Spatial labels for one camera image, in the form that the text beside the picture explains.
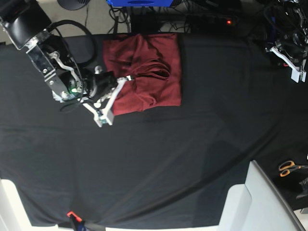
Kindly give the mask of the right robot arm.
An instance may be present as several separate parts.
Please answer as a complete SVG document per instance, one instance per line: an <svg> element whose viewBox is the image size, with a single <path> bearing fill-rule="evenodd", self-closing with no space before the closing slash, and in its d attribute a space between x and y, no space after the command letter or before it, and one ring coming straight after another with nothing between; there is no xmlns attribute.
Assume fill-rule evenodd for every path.
<svg viewBox="0 0 308 231"><path fill-rule="evenodd" d="M36 0L2 0L0 25L18 50L26 49L55 101L65 106L83 105L99 127L113 124L112 107L116 97L133 78L116 78L112 71L105 72L100 65L93 71L87 69L97 58L97 44L85 26L73 20L53 23ZM53 34L63 25L76 26L89 37L94 48L89 60L77 63L63 36Z"/></svg>

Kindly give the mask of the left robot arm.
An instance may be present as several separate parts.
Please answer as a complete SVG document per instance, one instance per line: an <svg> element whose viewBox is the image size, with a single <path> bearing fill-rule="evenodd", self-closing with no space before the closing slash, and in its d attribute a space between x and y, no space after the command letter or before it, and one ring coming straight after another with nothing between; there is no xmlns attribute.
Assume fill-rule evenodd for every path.
<svg viewBox="0 0 308 231"><path fill-rule="evenodd" d="M277 65L290 67L303 77L308 62L308 2L269 0L263 16L268 23L265 51Z"/></svg>

